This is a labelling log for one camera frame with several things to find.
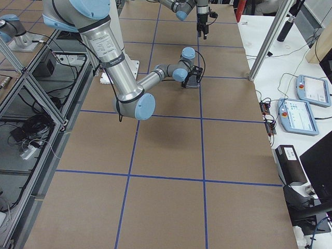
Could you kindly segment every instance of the white table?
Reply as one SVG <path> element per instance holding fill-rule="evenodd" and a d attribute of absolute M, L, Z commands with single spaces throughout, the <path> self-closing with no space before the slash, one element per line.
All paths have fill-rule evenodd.
<path fill-rule="evenodd" d="M 248 55 L 248 63 L 251 68 L 254 64 L 255 57 L 261 48 L 261 45 L 266 37 L 266 34 L 270 28 L 270 25 L 274 17 L 261 17 L 261 16 L 242 16 L 239 22 L 239 29 L 242 37 L 242 42 Z M 279 56 L 282 54 L 290 55 L 266 58 L 262 67 L 259 70 L 257 77 L 254 80 L 256 90 L 261 92 L 262 99 L 271 98 L 277 100 L 283 98 L 284 95 L 278 91 L 278 86 L 281 80 L 281 76 L 284 73 L 290 73 L 294 75 L 308 75 L 313 77 L 325 77 L 323 70 L 318 64 L 310 64 L 304 58 L 304 55 L 309 50 L 306 45 L 306 41 L 302 38 L 302 35 L 298 31 L 295 25 L 293 25 L 291 31 L 287 35 L 284 42 L 275 40 L 270 48 L 270 52 L 273 56 Z M 280 89 L 285 92 L 289 84 L 289 90 L 287 95 L 290 99 L 298 99 L 295 88 L 296 78 L 290 75 L 284 75 L 282 78 Z M 330 92 L 332 92 L 332 85 L 329 84 Z M 330 117 L 332 116 L 332 107 L 324 108 L 311 105 L 313 114 L 315 117 Z M 278 115 L 278 102 L 272 101 L 270 111 L 276 118 Z M 308 136 L 294 133 L 285 132 L 284 128 L 280 124 L 280 120 L 277 120 L 276 135 L 274 136 L 274 143 L 272 149 L 277 148 L 281 144 L 293 145 L 298 156 L 302 155 L 307 149 L 324 137 L 332 130 L 332 119 L 317 120 L 317 126 L 319 129 L 319 135 Z M 299 193 L 305 194 L 305 186 L 294 187 Z M 314 249 L 330 249 L 332 248 L 332 233 L 318 234 L 315 236 L 317 239 L 314 242 Z M 308 243 L 310 243 L 310 236 L 306 236 Z"/>

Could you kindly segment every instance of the black box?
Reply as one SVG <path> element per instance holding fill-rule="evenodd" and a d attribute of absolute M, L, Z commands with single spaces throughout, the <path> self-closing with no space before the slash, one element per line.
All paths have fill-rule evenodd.
<path fill-rule="evenodd" d="M 293 145 L 280 145 L 275 149 L 275 153 L 280 164 L 285 184 L 300 186 L 308 182 Z"/>

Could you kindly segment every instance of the white label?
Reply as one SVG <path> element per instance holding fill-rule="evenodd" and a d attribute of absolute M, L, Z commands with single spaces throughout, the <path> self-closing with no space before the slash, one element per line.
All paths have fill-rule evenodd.
<path fill-rule="evenodd" d="M 295 156 L 295 152 L 293 151 L 293 148 L 291 147 L 284 147 L 287 159 L 289 161 L 296 161 L 296 156 Z"/>
<path fill-rule="evenodd" d="M 90 40 L 90 43 L 98 57 L 104 57 L 116 49 L 111 37 L 107 34 Z"/>
<path fill-rule="evenodd" d="M 324 81 L 305 77 L 306 98 L 326 103 Z"/>

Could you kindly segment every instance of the extension cord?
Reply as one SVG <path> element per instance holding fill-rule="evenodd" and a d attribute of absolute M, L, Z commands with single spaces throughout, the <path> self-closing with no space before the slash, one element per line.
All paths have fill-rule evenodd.
<path fill-rule="evenodd" d="M 37 144 L 41 145 L 42 144 L 42 141 L 39 141 L 37 142 Z M 20 154 L 20 157 L 23 159 L 23 160 L 28 160 L 30 158 L 30 156 L 33 155 L 33 153 L 35 153 L 37 150 L 37 148 L 31 144 L 29 144 L 27 146 L 27 149 L 22 153 Z"/>
<path fill-rule="evenodd" d="M 2 223 L 4 222 L 5 218 L 6 218 L 6 214 L 0 212 L 0 226 L 2 226 Z"/>

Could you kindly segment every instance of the white cable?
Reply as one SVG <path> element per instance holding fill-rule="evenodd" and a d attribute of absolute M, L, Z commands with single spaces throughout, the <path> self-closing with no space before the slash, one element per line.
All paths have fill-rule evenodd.
<path fill-rule="evenodd" d="M 57 154 L 54 152 L 54 150 L 53 150 L 52 146 L 50 145 L 50 143 L 47 142 L 46 140 L 43 140 L 43 139 L 32 139 L 32 140 L 29 142 L 29 145 L 30 145 L 33 141 L 37 141 L 37 140 L 38 140 L 38 141 L 42 141 L 42 142 L 44 142 L 44 143 L 47 143 L 47 145 L 50 146 L 51 151 L 52 151 L 52 153 L 54 154 L 54 156 L 55 156 L 56 158 L 58 158 L 58 159 L 61 159 L 61 157 L 58 157 Z"/>

